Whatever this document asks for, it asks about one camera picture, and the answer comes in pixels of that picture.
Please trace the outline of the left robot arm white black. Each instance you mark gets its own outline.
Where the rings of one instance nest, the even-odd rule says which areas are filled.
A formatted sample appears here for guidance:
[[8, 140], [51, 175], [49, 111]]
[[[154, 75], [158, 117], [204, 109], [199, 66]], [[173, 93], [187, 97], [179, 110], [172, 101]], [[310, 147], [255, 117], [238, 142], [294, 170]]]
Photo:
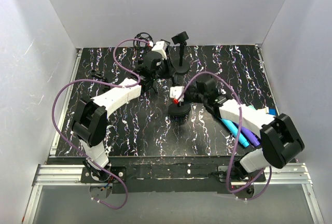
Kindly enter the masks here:
[[94, 168], [92, 176], [98, 182], [106, 182], [110, 178], [109, 159], [103, 146], [109, 116], [122, 105], [141, 96], [154, 88], [159, 78], [171, 78], [171, 62], [168, 51], [150, 51], [144, 55], [142, 62], [134, 69], [135, 76], [125, 78], [120, 87], [89, 100], [81, 99], [71, 124], [71, 129], [79, 138], [88, 157], [87, 167]]

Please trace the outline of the purple foam head microphone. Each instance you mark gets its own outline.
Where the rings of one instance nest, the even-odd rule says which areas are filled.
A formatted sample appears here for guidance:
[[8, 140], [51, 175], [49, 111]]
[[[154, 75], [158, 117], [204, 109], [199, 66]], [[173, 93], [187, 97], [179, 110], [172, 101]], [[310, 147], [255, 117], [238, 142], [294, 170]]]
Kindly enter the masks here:
[[260, 142], [259, 142], [258, 138], [256, 137], [256, 135], [245, 127], [241, 128], [239, 142], [244, 148], [247, 148], [250, 145], [253, 145], [254, 147], [257, 147], [260, 145]]

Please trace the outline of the black round base stand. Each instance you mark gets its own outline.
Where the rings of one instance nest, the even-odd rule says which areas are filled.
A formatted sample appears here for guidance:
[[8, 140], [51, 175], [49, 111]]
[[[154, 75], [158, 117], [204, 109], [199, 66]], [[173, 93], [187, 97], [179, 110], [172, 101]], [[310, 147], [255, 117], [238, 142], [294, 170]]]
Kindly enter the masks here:
[[173, 63], [175, 72], [179, 75], [187, 74], [190, 70], [190, 64], [184, 60], [184, 50], [187, 45], [187, 40], [189, 39], [186, 31], [183, 31], [172, 37], [173, 44], [179, 44], [179, 60]]
[[[171, 78], [172, 83], [170, 87], [181, 86], [174, 77]], [[186, 102], [178, 102], [177, 99], [171, 99], [171, 104], [168, 108], [168, 113], [171, 117], [185, 117], [191, 111], [191, 104]]]

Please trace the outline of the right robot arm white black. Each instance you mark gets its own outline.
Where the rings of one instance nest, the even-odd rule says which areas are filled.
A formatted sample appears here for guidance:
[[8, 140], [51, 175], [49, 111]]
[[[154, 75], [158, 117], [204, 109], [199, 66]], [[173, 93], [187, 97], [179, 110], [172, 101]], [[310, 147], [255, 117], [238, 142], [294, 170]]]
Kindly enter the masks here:
[[240, 124], [260, 139], [261, 147], [246, 153], [234, 163], [238, 180], [249, 180], [254, 171], [272, 166], [281, 169], [305, 148], [293, 121], [286, 114], [274, 116], [238, 102], [216, 88], [212, 76], [203, 76], [196, 84], [176, 87], [170, 93], [174, 103], [202, 103], [214, 117]]

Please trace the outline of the bright blue microphone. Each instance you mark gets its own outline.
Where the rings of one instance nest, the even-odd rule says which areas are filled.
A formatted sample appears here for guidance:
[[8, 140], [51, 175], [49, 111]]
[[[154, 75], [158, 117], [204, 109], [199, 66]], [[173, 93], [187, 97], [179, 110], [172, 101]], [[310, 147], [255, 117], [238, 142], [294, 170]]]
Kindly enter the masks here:
[[[238, 130], [238, 127], [233, 122], [231, 122], [230, 120], [226, 120], [226, 119], [221, 119], [221, 122], [224, 124], [224, 126], [230, 131], [230, 133], [234, 137], [237, 137], [237, 134], [238, 134], [239, 130]], [[240, 133], [240, 135], [239, 135], [238, 142], [244, 148], [247, 148], [250, 145], [248, 140], [246, 139], [246, 137], [242, 133]]]

